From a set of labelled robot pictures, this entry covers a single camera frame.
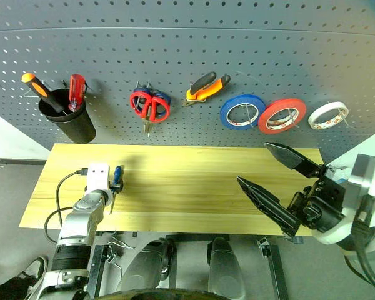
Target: screwdriver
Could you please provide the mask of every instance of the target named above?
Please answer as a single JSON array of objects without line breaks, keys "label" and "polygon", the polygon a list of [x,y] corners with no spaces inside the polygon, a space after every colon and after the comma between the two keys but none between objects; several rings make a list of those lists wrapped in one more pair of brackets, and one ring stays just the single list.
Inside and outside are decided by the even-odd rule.
[{"label": "screwdriver", "polygon": [[68,108],[71,111],[77,111],[83,101],[83,89],[85,85],[85,79],[80,74],[72,74],[69,84],[69,105]]},{"label": "screwdriver", "polygon": [[112,190],[112,203],[111,203],[111,208],[110,208],[110,214],[113,213],[116,194],[120,193],[124,187],[123,169],[121,166],[118,166],[115,168],[114,180],[112,181],[112,185],[114,186],[114,188]]},{"label": "screwdriver", "polygon": [[44,84],[36,77],[33,73],[25,73],[22,75],[21,81],[26,83],[29,88],[34,91],[36,95],[41,97],[41,99],[50,105],[56,113],[64,111],[64,106],[58,103],[56,98],[53,96],[52,92],[44,86]]}]

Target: black pen holder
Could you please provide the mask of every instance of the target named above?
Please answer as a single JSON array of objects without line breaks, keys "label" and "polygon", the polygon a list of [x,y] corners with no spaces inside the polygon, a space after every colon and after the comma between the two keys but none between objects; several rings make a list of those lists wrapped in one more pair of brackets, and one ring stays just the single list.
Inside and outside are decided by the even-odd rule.
[{"label": "black pen holder", "polygon": [[86,144],[94,139],[96,130],[86,111],[86,103],[82,102],[77,111],[68,109],[68,89],[57,89],[52,91],[56,100],[66,109],[64,112],[56,112],[43,100],[39,101],[39,110],[45,117],[55,123],[74,143]]}]

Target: shoe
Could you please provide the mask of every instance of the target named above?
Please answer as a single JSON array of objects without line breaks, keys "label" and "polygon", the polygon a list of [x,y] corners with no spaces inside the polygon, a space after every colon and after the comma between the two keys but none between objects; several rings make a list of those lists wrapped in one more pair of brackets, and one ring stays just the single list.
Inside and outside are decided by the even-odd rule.
[{"label": "shoe", "polygon": [[24,298],[25,300],[30,299],[38,290],[47,269],[48,260],[45,257],[39,256],[25,270],[18,274],[18,277],[20,278],[31,279],[31,284],[29,285],[26,297]]}]

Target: gray pegboard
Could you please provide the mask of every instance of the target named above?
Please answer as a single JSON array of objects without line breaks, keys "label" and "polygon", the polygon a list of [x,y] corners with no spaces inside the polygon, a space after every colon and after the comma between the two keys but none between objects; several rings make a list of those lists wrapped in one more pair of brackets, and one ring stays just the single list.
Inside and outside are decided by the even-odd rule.
[{"label": "gray pegboard", "polygon": [[[24,71],[53,89],[72,73],[85,76],[94,143],[277,141],[320,147],[328,162],[375,133],[375,1],[0,1],[0,116],[50,149],[70,140],[40,115],[37,98],[24,96]],[[231,84],[204,104],[182,107],[189,82],[208,71],[230,74]],[[172,96],[170,118],[150,138],[129,106],[136,81]],[[234,131],[219,110],[242,93],[266,104],[301,98],[309,113],[343,101],[352,127],[314,131],[308,113],[281,134]]]}]

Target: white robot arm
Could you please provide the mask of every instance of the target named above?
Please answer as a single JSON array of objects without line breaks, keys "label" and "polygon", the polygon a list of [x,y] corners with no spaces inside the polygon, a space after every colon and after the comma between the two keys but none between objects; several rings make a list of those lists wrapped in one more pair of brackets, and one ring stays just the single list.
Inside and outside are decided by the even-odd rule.
[{"label": "white robot arm", "polygon": [[[119,191],[122,179],[119,178]],[[88,282],[88,262],[104,208],[113,201],[109,187],[109,165],[91,164],[87,189],[62,225],[51,271],[44,276],[37,299],[90,299],[83,291]]]},{"label": "white robot arm", "polygon": [[321,243],[337,244],[351,270],[375,287],[375,156],[357,156],[344,189],[331,179],[333,167],[318,165],[282,144],[267,142],[265,146],[285,166],[307,178],[319,179],[312,187],[297,192],[286,209],[269,191],[238,177],[250,200],[288,238],[293,238],[299,226],[304,225]]}]

